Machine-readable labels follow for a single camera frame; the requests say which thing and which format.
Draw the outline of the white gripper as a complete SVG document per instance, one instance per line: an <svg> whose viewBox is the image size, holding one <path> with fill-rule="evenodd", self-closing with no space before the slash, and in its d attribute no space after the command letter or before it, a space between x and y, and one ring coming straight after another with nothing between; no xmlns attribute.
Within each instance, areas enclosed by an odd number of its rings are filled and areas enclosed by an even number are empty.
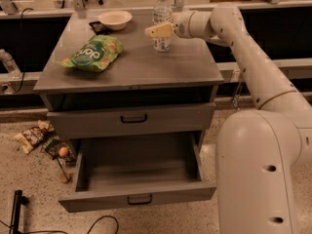
<svg viewBox="0 0 312 234"><path fill-rule="evenodd" d="M165 21L145 29L145 35L150 38L170 38L176 34L180 38L191 39L191 11L173 13L173 23Z"/></svg>

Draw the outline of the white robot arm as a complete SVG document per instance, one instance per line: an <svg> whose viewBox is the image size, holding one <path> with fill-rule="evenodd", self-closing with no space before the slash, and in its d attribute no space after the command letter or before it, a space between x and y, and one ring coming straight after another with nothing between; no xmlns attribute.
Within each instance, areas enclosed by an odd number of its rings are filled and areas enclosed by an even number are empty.
<svg viewBox="0 0 312 234"><path fill-rule="evenodd" d="M312 107L246 29L239 8L175 13L150 38L200 38L227 46L255 108L232 114L215 147L220 234L299 234L291 167L312 157Z"/></svg>

